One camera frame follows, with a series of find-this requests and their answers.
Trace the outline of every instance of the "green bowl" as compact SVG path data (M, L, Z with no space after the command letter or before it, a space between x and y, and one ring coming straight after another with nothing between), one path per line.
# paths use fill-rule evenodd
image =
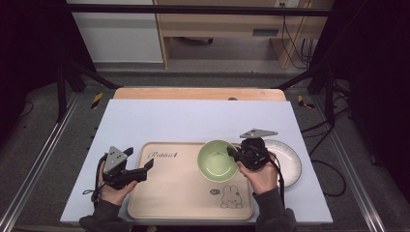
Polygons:
M222 183L232 179L238 172L238 165L228 155L227 148L236 148L223 140L205 143L198 153L198 167L209 181Z

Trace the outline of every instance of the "white cabinet door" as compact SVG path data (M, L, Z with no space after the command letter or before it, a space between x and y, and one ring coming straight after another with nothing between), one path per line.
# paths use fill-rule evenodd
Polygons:
M69 4L152 5L152 0L67 0ZM73 13L95 63L162 63L154 14Z

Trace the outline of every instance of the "wooden tray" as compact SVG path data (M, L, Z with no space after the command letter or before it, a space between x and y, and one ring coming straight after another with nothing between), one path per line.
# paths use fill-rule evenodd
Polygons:
M131 193L133 218L246 219L253 213L248 180L238 171L225 183L206 180L196 164L204 143L145 144L139 165L154 159L148 180Z

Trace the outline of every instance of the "printed logo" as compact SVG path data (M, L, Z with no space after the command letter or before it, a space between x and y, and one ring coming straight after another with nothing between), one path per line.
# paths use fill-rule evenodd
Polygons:
M211 192L211 194L213 194L213 195L218 195L218 194L220 194L220 190L219 190L219 189L211 189L209 192Z
M160 153L160 152L152 152L148 154L148 159L153 158L176 158L178 153Z
M242 197L236 186L223 187L222 203L220 207L223 209L242 209Z

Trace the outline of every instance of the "white table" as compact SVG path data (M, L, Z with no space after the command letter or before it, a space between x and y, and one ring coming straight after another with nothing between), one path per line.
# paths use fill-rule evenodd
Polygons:
M290 102L210 100L110 100L61 221L76 224L93 214L90 195L82 192L94 187L98 161L110 146L133 147L127 169L134 169L139 149L148 142L223 139L240 143L239 135L253 128L277 131L278 135L264 138L288 144L301 159L299 181L285 189L286 207L293 209L298 223L332 223ZM254 202L254 214L246 220L133 219L127 213L128 200L119 217L135 224L247 224L254 223L259 213Z

